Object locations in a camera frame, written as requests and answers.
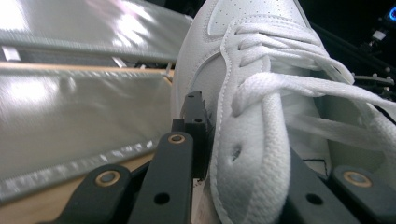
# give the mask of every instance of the shoe lace loop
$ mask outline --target shoe lace loop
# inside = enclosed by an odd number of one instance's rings
[[[329,57],[313,32],[297,32],[293,29],[271,27],[266,24],[248,24],[240,27],[238,35],[248,34],[239,44],[245,54],[241,66],[259,59],[279,60],[283,63],[310,70],[325,70],[332,80],[315,77],[299,77],[271,72],[271,65],[264,71],[248,77],[233,96],[232,114],[238,117],[250,105],[261,101],[266,95],[289,91],[308,97],[331,95],[354,102],[378,105],[396,119],[396,104],[362,88],[351,85],[350,72],[339,62]],[[285,111],[286,126],[304,132],[321,135],[355,147],[375,149],[376,141],[369,131],[338,121],[309,118]]]

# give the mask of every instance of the shoe tongue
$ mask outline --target shoe tongue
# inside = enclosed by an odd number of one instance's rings
[[[283,63],[277,60],[271,61],[271,72],[285,74],[285,75],[299,76],[299,77],[310,76],[310,70],[308,69],[289,65],[287,63]]]
[[[246,1],[219,0],[208,24],[210,35],[224,35],[230,21],[253,15],[281,17],[294,21],[306,27],[303,12],[296,6],[294,0],[282,1]]]

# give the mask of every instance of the black bracket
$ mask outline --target black bracket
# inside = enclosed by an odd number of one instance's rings
[[[205,178],[211,126],[199,91],[189,93],[151,162],[91,171],[51,224],[191,223],[193,178]],[[362,169],[339,166],[329,178],[291,149],[291,180],[279,223],[396,223],[396,192]]]

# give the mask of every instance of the wooden surface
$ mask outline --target wooden surface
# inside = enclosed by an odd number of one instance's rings
[[[134,170],[150,161],[153,154],[122,163],[129,170]],[[84,177],[69,181],[38,192],[13,203],[0,207],[1,224],[32,224],[40,221],[51,221],[61,214],[73,191]]]
[[[114,71],[114,72],[154,72],[164,73],[163,69],[136,69],[117,67],[95,67],[31,63],[0,63],[0,68],[7,69],[53,69],[53,70],[87,70],[87,71]],[[122,163],[129,170],[134,170],[140,165],[150,161],[153,153]],[[0,206],[0,224],[31,224],[40,221],[50,221],[61,214],[64,206],[83,177],[71,180],[62,185],[45,189],[36,194],[24,197],[13,203]]]

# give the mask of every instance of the reflective silver panel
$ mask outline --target reflective silver panel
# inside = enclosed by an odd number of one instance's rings
[[[139,0],[1,0],[0,45],[175,62],[191,20]]]
[[[0,202],[152,151],[169,99],[159,73],[0,69]]]

